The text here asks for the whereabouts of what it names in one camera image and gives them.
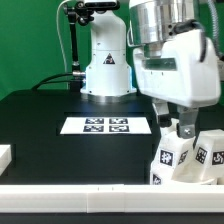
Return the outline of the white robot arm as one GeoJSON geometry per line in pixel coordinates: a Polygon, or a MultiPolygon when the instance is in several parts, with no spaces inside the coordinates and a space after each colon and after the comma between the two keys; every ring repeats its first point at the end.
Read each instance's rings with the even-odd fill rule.
{"type": "Polygon", "coordinates": [[[100,97],[126,94],[124,47],[130,46],[139,91],[152,98],[158,124],[171,125],[173,103],[179,135],[193,137],[198,110],[216,104],[221,92],[217,53],[196,20],[195,0],[129,0],[129,28],[118,23],[118,7],[118,0],[84,0],[92,31],[85,90],[100,97]]]}

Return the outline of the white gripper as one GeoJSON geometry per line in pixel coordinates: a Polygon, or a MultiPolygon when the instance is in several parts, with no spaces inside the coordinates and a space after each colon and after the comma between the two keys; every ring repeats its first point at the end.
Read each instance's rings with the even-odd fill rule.
{"type": "Polygon", "coordinates": [[[216,104],[221,94],[212,41],[206,39],[203,61],[200,61],[202,31],[199,29],[177,34],[165,42],[160,58],[144,56],[143,46],[134,44],[132,29],[128,30],[127,41],[134,48],[134,70],[140,92],[157,98],[152,100],[152,105],[158,125],[162,128],[172,125],[167,102],[181,105],[177,106],[177,135],[183,139],[193,138],[198,107],[216,104]]]}

